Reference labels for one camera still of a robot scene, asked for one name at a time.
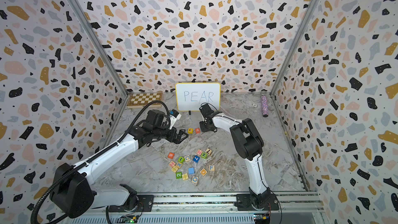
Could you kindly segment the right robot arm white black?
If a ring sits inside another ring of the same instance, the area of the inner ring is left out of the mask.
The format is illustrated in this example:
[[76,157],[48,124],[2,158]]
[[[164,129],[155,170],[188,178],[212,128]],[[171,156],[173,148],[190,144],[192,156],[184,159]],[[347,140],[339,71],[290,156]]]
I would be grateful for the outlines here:
[[250,204],[256,209],[263,209],[271,196],[271,190],[265,179],[262,163],[264,142],[254,122],[226,116],[214,110],[209,103],[199,108],[203,120],[200,122],[202,132],[217,132],[223,129],[230,133],[236,152],[244,159],[249,175]]

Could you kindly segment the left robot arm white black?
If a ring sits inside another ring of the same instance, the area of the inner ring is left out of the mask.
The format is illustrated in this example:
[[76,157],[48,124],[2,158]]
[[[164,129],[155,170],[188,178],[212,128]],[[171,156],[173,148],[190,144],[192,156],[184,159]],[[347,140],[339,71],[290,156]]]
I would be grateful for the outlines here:
[[54,182],[73,169],[77,171],[51,190],[50,200],[68,218],[77,218],[93,208],[115,206],[129,212],[142,207],[137,191],[126,184],[108,189],[94,188],[93,184],[121,159],[146,145],[161,139],[180,144],[188,137],[184,130],[178,131],[174,127],[180,118],[177,110],[171,110],[168,115],[159,110],[150,110],[146,119],[132,126],[118,141],[74,165],[65,163],[59,166]]

